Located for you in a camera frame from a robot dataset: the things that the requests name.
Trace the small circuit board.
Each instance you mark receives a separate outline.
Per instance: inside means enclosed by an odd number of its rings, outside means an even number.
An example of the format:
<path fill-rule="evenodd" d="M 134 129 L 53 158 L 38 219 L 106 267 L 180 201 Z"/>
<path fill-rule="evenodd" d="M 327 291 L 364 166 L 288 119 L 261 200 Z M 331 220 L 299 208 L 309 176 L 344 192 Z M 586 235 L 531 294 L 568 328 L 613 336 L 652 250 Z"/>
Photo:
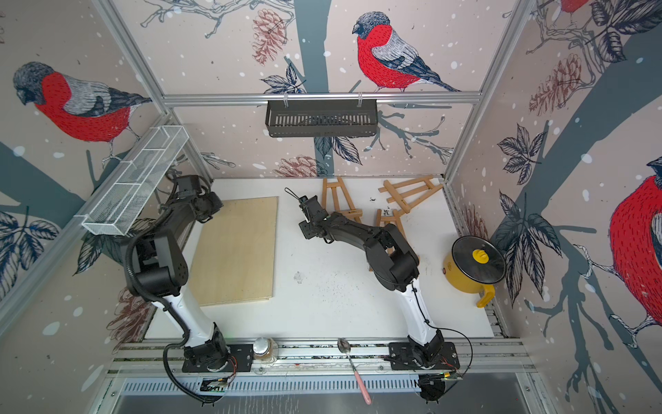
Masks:
<path fill-rule="evenodd" d="M 200 385 L 200 391 L 202 393 L 224 393 L 233 380 L 233 377 L 205 378 Z"/>

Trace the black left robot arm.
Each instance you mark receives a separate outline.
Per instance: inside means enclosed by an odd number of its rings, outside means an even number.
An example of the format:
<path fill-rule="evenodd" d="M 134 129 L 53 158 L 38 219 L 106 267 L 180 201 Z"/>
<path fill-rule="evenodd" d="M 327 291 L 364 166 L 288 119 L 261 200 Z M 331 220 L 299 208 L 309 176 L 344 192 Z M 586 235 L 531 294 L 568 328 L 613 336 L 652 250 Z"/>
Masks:
<path fill-rule="evenodd" d="M 120 242 L 129 292 L 156 305 L 183 331 L 184 371 L 218 372 L 231 362 L 231 353 L 217 324 L 204 315 L 191 290 L 189 266 L 179 238 L 195 222 L 204 224 L 222 208 L 209 182 L 197 175 L 174 179 L 158 219 L 131 230 Z"/>

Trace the black hanging basket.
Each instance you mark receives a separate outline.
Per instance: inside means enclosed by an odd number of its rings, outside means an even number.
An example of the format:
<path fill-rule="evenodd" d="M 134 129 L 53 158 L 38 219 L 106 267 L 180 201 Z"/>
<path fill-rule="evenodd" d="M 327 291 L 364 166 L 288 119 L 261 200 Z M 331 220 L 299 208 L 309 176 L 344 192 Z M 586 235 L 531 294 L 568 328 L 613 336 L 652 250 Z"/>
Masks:
<path fill-rule="evenodd" d="M 379 129 L 377 102 L 367 99 L 271 101 L 270 137 L 370 137 Z"/>

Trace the wooden easel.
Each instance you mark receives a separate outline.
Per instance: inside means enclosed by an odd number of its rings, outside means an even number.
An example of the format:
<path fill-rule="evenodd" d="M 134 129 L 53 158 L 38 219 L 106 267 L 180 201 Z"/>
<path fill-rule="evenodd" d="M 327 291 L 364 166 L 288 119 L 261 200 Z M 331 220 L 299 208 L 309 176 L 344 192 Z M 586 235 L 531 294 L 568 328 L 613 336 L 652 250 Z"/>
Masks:
<path fill-rule="evenodd" d="M 443 188 L 442 181 L 439 181 L 433 175 L 428 175 L 399 183 L 391 183 L 391 181 L 385 180 L 379 188 L 379 192 L 387 193 L 389 204 L 395 203 L 401 212 L 409 214 L 415 207 Z"/>
<path fill-rule="evenodd" d="M 378 209 L 377 210 L 377 215 L 375 219 L 375 225 L 378 227 L 385 227 L 387 224 L 393 224 L 395 225 L 402 236 L 404 238 L 407 238 L 403 223 L 402 223 L 402 216 L 404 213 L 401 210 L 382 210 Z"/>
<path fill-rule="evenodd" d="M 363 211 L 356 208 L 343 178 L 322 181 L 321 205 L 323 208 L 327 208 L 329 195 L 332 198 L 332 212 L 339 212 L 350 220 L 362 223 Z"/>

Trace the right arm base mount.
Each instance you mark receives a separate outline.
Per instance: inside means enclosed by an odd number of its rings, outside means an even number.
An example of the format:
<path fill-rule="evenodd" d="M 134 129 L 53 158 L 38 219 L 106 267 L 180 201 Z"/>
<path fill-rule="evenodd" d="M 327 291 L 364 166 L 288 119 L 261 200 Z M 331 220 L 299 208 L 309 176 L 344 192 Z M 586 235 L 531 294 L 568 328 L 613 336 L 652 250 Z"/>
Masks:
<path fill-rule="evenodd" d="M 409 342 L 389 343 L 385 358 L 394 371 L 460 369 L 460 360 L 454 343 L 444 342 L 440 347 L 419 347 Z"/>

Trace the black disc yellow knob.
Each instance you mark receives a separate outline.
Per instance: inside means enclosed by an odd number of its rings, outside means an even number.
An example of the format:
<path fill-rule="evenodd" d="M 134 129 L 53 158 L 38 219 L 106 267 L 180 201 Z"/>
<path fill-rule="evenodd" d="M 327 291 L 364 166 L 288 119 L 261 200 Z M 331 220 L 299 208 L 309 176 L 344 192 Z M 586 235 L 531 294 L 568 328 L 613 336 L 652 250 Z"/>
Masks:
<path fill-rule="evenodd" d="M 442 272 L 458 291 L 478 294 L 476 306 L 484 308 L 495 298 L 495 286 L 505 278 L 506 264 L 501 252 L 486 239 L 462 236 L 453 242 Z"/>

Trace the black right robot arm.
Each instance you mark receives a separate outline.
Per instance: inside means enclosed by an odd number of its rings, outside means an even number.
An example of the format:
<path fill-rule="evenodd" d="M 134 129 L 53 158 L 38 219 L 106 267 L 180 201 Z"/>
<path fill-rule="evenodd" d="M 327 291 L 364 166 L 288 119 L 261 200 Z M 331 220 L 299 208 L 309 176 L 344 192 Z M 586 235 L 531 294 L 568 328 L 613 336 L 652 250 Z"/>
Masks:
<path fill-rule="evenodd" d="M 377 281 L 396 293 L 407 324 L 408 341 L 403 352 L 391 351 L 387 358 L 391 367 L 459 370 L 453 343 L 446 343 L 443 328 L 433 326 L 423 300 L 418 280 L 420 260 L 398 227 L 369 226 L 338 212 L 329 214 L 316 196 L 301 196 L 298 203 L 305 216 L 299 227 L 306 239 L 318 237 L 327 244 L 341 242 L 363 250 Z"/>

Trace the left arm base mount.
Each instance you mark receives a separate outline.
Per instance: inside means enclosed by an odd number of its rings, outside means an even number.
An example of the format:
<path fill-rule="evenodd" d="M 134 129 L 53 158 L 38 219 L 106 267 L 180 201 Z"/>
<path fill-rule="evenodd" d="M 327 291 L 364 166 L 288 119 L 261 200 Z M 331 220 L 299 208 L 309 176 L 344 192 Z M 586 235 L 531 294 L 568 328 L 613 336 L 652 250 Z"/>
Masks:
<path fill-rule="evenodd" d="M 186 374 L 249 373 L 253 367 L 253 344 L 231 343 L 229 356 L 225 362 L 193 362 L 191 357 L 184 358 L 182 371 Z"/>

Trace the plywood board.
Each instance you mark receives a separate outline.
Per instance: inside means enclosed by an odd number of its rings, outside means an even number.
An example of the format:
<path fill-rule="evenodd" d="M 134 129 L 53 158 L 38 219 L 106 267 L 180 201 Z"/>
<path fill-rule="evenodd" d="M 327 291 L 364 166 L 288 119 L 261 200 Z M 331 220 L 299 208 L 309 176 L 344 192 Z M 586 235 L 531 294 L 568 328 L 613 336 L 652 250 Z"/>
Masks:
<path fill-rule="evenodd" d="M 272 298 L 278 199 L 227 200 L 203 225 L 188 288 L 201 306 Z"/>

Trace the small glass jar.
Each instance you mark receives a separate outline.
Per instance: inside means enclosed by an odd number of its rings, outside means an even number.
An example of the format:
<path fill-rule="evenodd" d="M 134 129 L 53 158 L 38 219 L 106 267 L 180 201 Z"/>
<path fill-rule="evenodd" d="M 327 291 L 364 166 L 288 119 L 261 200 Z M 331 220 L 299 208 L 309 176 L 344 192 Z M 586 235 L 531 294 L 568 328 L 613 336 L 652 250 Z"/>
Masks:
<path fill-rule="evenodd" d="M 260 363 L 272 364 L 277 360 L 278 345 L 272 338 L 259 337 L 253 342 L 253 359 Z"/>

